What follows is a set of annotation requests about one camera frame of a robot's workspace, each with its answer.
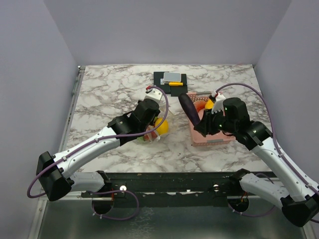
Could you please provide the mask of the clear polka dot zip bag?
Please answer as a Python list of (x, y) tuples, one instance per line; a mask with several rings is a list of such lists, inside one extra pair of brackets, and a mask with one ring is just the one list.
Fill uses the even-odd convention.
[[(155, 117), (153, 124), (149, 125), (147, 131), (157, 127), (163, 120), (164, 113), (166, 111), (166, 105), (161, 102), (159, 105), (160, 114)], [(168, 135), (173, 134), (178, 129), (178, 119), (177, 116), (172, 112), (172, 107), (169, 106), (167, 116), (163, 123), (154, 131), (140, 136), (137, 138), (137, 143), (157, 143), (163, 141)]]

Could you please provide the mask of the yellow toy lemon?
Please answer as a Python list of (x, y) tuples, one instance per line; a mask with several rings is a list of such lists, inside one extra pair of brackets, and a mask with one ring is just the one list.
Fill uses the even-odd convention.
[[(157, 127), (161, 122), (162, 122), (163, 118), (158, 118), (156, 121), (155, 121), (155, 127)], [(169, 125), (168, 125), (168, 122), (167, 120), (164, 120), (163, 123), (156, 129), (157, 133), (159, 135), (162, 135), (162, 134), (166, 134), (168, 133), (169, 131)]]

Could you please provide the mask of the pink perforated plastic basket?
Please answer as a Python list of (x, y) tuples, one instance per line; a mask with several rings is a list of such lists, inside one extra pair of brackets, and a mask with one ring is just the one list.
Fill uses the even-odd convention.
[(215, 134), (210, 134), (211, 117), (209, 114), (211, 113), (214, 103), (209, 98), (209, 92), (189, 92), (187, 95), (193, 102), (200, 119), (199, 126), (194, 126), (192, 121), (188, 120), (192, 146), (202, 147), (228, 144), (235, 140), (235, 137), (230, 133), (223, 133), (222, 131), (217, 131)]

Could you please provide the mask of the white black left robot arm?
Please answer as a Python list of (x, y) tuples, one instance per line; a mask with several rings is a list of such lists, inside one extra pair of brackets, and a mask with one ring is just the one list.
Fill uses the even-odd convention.
[(72, 191), (91, 191), (106, 196), (110, 184), (105, 173), (79, 173), (78, 169), (101, 154), (147, 134), (148, 126), (159, 114), (159, 101), (144, 98), (133, 111), (114, 118), (84, 142), (55, 155), (47, 151), (42, 153), (38, 158), (36, 178), (44, 195), (50, 201), (57, 201)]

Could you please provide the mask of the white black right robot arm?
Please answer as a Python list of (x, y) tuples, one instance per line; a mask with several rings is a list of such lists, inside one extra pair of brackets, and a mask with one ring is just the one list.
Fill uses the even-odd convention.
[(249, 151), (262, 159), (283, 184), (276, 186), (259, 179), (247, 170), (229, 182), (235, 195), (253, 193), (278, 207), (286, 219), (303, 227), (319, 212), (319, 185), (307, 176), (275, 140), (274, 134), (261, 122), (250, 120), (246, 104), (239, 98), (216, 100), (214, 108), (200, 118), (190, 118), (194, 130), (203, 136), (220, 131), (229, 133)]

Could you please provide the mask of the red toy strawberry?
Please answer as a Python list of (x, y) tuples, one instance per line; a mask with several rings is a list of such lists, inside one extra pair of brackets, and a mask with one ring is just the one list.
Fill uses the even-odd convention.
[(155, 130), (155, 131), (152, 131), (151, 133), (148, 133), (147, 136), (148, 136), (149, 140), (155, 140), (158, 138), (159, 135), (158, 135), (157, 131)]

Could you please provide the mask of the dark purple toy eggplant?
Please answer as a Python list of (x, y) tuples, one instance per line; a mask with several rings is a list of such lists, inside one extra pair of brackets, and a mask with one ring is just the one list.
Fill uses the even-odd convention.
[(191, 98), (186, 93), (181, 93), (178, 96), (179, 103), (185, 112), (188, 119), (191, 121), (191, 123), (196, 126), (200, 123), (200, 118), (198, 116), (198, 113), (196, 111), (195, 105), (193, 104)]

